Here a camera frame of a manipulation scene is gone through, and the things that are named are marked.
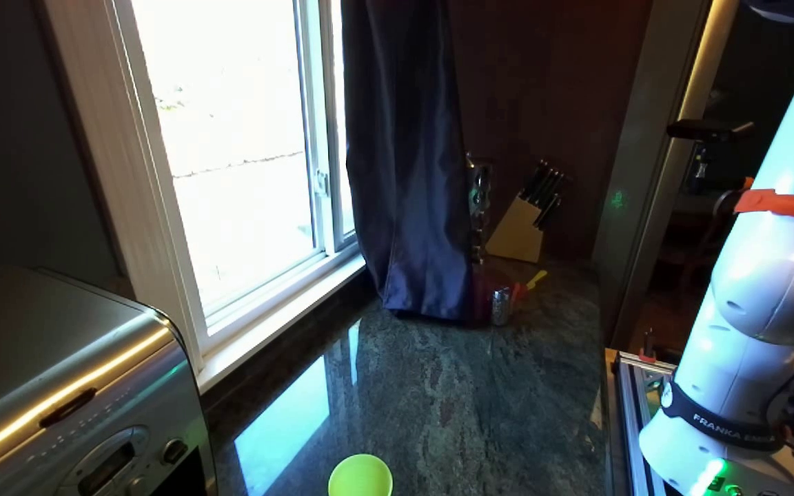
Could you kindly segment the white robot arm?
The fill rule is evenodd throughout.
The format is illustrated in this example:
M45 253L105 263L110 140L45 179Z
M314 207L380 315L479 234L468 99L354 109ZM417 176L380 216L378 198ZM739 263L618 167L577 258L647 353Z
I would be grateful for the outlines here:
M744 0L794 26L794 0ZM679 496L794 496L794 98L735 201L684 357L637 435Z

